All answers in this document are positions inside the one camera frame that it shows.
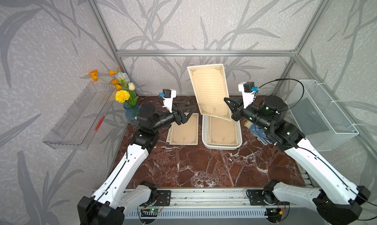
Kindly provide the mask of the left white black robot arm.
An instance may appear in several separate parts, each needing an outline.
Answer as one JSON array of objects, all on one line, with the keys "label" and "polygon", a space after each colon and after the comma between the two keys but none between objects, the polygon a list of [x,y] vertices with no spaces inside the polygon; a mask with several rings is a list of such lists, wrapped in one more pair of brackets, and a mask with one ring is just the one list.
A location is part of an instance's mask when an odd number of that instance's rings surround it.
[{"label": "left white black robot arm", "polygon": [[124,190],[142,162],[148,157],[160,138],[160,129],[172,123],[185,124],[196,111],[196,106],[169,111],[157,111],[152,104],[143,104],[137,113],[139,128],[132,136],[127,152],[106,181],[91,197],[82,197],[77,205],[82,225],[121,225],[125,217],[142,204],[156,200],[157,188],[144,182],[128,194]]}]

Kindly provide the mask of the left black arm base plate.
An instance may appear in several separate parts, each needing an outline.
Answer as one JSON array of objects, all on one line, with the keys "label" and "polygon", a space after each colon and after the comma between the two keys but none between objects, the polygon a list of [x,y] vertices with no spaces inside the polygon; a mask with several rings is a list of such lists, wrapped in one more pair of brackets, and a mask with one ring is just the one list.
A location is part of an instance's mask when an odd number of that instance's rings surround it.
[{"label": "left black arm base plate", "polygon": [[139,206],[147,207],[147,206],[169,206],[171,199],[171,190],[152,190],[149,199],[145,202],[140,204]]}]

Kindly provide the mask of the beige stationery sheet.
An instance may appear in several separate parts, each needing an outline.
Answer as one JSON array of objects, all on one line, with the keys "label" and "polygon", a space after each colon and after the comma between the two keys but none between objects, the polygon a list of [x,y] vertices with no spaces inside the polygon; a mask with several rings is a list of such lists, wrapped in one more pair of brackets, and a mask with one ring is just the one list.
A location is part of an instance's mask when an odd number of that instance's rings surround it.
[{"label": "beige stationery sheet", "polygon": [[189,66],[188,72],[200,114],[230,121],[230,109],[224,101],[229,97],[224,65]]},{"label": "beige stationery sheet", "polygon": [[198,144],[198,113],[193,113],[187,123],[172,124],[171,145],[197,145]]},{"label": "beige stationery sheet", "polygon": [[171,140],[172,128],[173,128],[173,126],[171,126],[170,129],[168,130],[168,135],[167,135],[167,139],[166,139],[166,142],[168,142],[168,143],[169,143],[170,140]]}]

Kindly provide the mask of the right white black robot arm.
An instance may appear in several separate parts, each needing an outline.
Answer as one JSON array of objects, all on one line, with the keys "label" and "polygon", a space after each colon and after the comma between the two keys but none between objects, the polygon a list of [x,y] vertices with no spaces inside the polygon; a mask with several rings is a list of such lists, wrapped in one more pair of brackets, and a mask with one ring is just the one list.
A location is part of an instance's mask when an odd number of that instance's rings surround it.
[{"label": "right white black robot arm", "polygon": [[288,105],[277,96],[267,96],[259,105],[245,105],[241,99],[224,98],[235,121],[245,118],[260,127],[272,144],[294,159],[317,182],[318,188],[304,189],[276,180],[264,187],[269,203],[274,199],[314,211],[332,225],[348,225],[359,219],[362,204],[371,192],[342,176],[312,146],[294,124],[285,121]]}]

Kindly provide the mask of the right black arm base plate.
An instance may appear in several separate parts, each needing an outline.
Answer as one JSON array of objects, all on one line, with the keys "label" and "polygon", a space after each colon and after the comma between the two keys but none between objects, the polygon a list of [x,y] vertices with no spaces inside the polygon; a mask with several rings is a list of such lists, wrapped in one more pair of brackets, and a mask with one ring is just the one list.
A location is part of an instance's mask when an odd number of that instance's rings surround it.
[{"label": "right black arm base plate", "polygon": [[249,199],[250,205],[289,205],[289,202],[279,201],[277,197],[270,191],[265,191],[263,189],[247,189],[246,196]]}]

